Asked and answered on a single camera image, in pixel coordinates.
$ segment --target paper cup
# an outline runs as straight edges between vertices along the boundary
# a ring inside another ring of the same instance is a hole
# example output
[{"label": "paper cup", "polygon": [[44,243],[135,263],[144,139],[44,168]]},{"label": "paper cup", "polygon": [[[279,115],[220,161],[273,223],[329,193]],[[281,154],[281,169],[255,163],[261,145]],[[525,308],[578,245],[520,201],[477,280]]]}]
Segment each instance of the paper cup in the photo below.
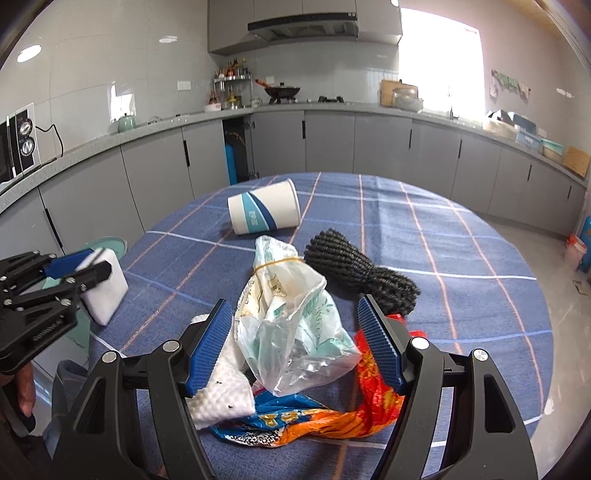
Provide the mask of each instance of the paper cup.
[{"label": "paper cup", "polygon": [[237,235],[298,226],[300,202],[290,179],[228,199],[232,226]]}]

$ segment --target metal screw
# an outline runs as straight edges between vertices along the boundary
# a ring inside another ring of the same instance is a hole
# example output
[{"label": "metal screw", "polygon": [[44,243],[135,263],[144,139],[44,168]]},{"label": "metal screw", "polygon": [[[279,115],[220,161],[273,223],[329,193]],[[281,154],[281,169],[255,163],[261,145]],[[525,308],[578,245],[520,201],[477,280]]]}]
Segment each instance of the metal screw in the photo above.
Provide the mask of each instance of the metal screw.
[{"label": "metal screw", "polygon": [[429,348],[429,340],[423,337],[415,337],[411,340],[413,347],[418,350],[425,350]]},{"label": "metal screw", "polygon": [[481,362],[483,362],[484,360],[488,359],[488,353],[486,353],[484,350],[481,350],[481,349],[474,350],[474,357],[477,360],[480,360]]},{"label": "metal screw", "polygon": [[180,347],[180,345],[176,340],[169,340],[162,346],[165,352],[176,352],[178,347]]},{"label": "metal screw", "polygon": [[107,352],[103,355],[102,359],[104,363],[111,364],[117,360],[117,354],[115,352]]}]

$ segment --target black rope bundle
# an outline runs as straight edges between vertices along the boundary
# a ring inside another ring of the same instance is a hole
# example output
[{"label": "black rope bundle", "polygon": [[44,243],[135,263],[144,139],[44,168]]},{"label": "black rope bundle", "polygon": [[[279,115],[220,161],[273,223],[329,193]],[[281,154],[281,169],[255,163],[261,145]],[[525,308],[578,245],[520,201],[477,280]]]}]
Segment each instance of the black rope bundle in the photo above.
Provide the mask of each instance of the black rope bundle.
[{"label": "black rope bundle", "polygon": [[306,246],[306,263],[357,293],[371,294],[384,315],[406,317],[421,293],[415,282],[389,268],[376,266],[346,237],[332,228],[320,232]]}]

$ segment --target blue barrel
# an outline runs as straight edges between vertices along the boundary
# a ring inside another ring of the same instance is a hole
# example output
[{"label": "blue barrel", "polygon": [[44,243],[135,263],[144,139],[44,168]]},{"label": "blue barrel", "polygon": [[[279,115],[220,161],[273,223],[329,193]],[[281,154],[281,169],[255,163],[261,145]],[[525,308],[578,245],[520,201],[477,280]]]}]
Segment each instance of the blue barrel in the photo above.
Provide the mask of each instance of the blue barrel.
[{"label": "blue barrel", "polygon": [[228,177],[230,178],[230,185],[238,183],[236,175],[236,161],[234,160],[234,149],[231,145],[226,145],[226,162],[228,163]]},{"label": "blue barrel", "polygon": [[589,269],[591,269],[591,216],[588,216],[585,219],[579,238],[585,245],[587,245],[587,253],[584,254],[583,259],[581,260],[579,270],[587,273],[589,272]]}]

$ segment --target tablecloth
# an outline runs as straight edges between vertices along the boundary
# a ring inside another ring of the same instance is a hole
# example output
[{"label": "tablecloth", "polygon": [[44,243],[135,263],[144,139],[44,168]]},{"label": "tablecloth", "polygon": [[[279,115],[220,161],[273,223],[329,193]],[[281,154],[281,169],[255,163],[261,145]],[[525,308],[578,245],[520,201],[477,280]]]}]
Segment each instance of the tablecloth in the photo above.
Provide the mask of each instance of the tablecloth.
[{"label": "tablecloth", "polygon": [[[305,173],[241,183],[201,197],[147,231],[122,260],[129,292],[107,327],[93,325],[90,366],[107,349],[151,352],[178,338],[217,299],[236,305],[252,273],[256,235],[232,232],[229,196],[286,178],[302,211],[297,229],[272,232],[303,254],[332,227],[377,264],[397,269],[421,288],[410,329],[440,349],[485,348],[505,378],[530,435],[548,394],[553,337],[544,296],[519,252],[486,222],[457,203],[398,181],[372,176]],[[355,326],[355,300],[329,282],[344,327]],[[353,373],[305,391],[335,410],[360,401]],[[150,468],[162,472],[147,393],[138,396]],[[444,389],[425,474],[439,468],[447,436],[451,389]],[[200,438],[222,480],[369,479],[392,427],[358,440],[311,437],[277,449],[230,445],[208,431]]]}]

